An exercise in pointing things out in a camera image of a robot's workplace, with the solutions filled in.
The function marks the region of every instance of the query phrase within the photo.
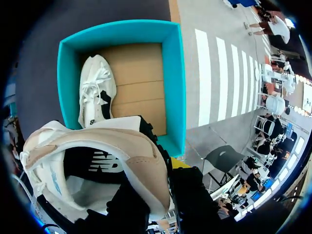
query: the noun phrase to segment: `shoe box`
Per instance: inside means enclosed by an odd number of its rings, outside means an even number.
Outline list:
[[[166,135],[166,110],[160,43],[138,43],[101,48],[80,55],[81,68],[89,56],[109,63],[117,86],[114,117],[141,115],[154,134]]]
[[[109,63],[117,85],[114,117],[141,115],[170,156],[184,153],[185,74],[181,29],[160,20],[125,20],[77,32],[60,42],[58,96],[66,127],[80,129],[79,82],[89,56]]]

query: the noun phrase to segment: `black chair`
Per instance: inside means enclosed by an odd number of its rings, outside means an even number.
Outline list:
[[[214,168],[224,172],[221,181],[218,181],[210,172],[208,172],[211,178],[221,187],[228,182],[228,176],[230,179],[233,178],[229,173],[230,169],[232,169],[244,157],[244,155],[236,152],[232,146],[225,145],[211,151],[204,159],[209,161]]]

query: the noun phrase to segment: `beige suede panel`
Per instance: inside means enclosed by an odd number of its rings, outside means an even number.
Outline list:
[[[170,195],[167,181],[167,168],[163,158],[134,157],[126,161],[131,171],[139,181],[153,194],[168,210]]]
[[[39,151],[42,148],[35,147],[38,144],[39,134],[44,131],[51,130],[47,128],[39,129],[35,131],[25,143],[24,150],[30,152],[29,160],[27,161],[27,168],[32,167],[41,157],[46,155],[44,152],[36,152],[36,156],[32,153],[34,149]],[[83,129],[59,136],[57,139],[50,141],[48,144],[58,146],[67,142],[81,140],[90,140],[110,144],[111,146],[125,152],[123,155],[124,160],[136,156],[155,157],[156,154],[155,149],[151,147],[153,143],[148,139],[148,137],[140,132],[125,129]]]
[[[43,147],[40,148],[35,148],[31,151],[30,155],[27,159],[26,159],[26,165],[25,165],[25,169],[29,169],[31,168],[35,162],[37,162],[40,158],[44,157],[47,154],[52,153],[54,150],[57,149],[56,145],[45,145]]]
[[[51,131],[51,129],[47,128],[40,128],[34,131],[29,138],[26,140],[23,150],[24,151],[31,151],[39,144],[39,135],[45,131]]]

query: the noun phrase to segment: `shoelace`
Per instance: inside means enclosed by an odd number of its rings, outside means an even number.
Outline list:
[[[29,152],[28,151],[22,151],[19,155],[19,158],[20,158],[22,165],[25,166],[27,163],[27,159],[29,158]],[[37,193],[38,195],[41,195],[46,183],[42,182],[36,176],[36,174],[33,170],[30,170],[28,172],[29,172],[30,180],[32,180],[34,183],[34,187],[33,187],[34,192]]]
[[[95,100],[96,96],[100,96],[100,88],[99,85],[107,80],[110,80],[112,77],[110,76],[110,72],[104,68],[104,65],[101,63],[101,68],[95,73],[91,80],[88,80],[82,84],[82,91],[80,96],[80,104],[90,102]],[[97,104],[106,104],[103,99],[100,97],[97,100]]]

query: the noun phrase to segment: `crosswalk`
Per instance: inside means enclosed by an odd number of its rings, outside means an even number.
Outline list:
[[[258,104],[260,64],[227,41],[195,29],[199,65],[198,125],[253,111]]]

